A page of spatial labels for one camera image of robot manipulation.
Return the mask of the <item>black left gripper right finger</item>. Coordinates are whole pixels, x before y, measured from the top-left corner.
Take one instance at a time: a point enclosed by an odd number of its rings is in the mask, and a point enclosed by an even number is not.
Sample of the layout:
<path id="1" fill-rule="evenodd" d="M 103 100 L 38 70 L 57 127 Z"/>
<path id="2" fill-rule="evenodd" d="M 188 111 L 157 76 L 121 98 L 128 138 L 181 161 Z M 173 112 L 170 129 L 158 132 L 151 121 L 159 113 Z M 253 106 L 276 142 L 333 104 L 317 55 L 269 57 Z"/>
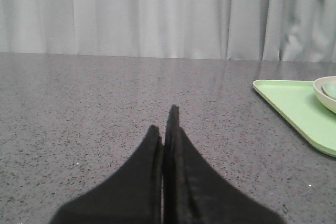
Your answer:
<path id="1" fill-rule="evenodd" d="M 222 178 L 191 143 L 171 106 L 164 157 L 164 223 L 284 223 Z"/>

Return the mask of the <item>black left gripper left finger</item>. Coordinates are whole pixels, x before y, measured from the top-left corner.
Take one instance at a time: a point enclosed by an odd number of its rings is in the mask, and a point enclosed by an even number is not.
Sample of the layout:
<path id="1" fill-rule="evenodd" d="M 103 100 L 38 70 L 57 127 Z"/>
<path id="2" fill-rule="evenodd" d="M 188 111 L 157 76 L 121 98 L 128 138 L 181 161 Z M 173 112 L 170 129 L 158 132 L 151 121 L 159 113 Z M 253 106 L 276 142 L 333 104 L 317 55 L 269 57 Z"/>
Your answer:
<path id="1" fill-rule="evenodd" d="M 152 125 L 112 176 L 62 205 L 50 223 L 160 223 L 162 164 L 162 138 Z"/>

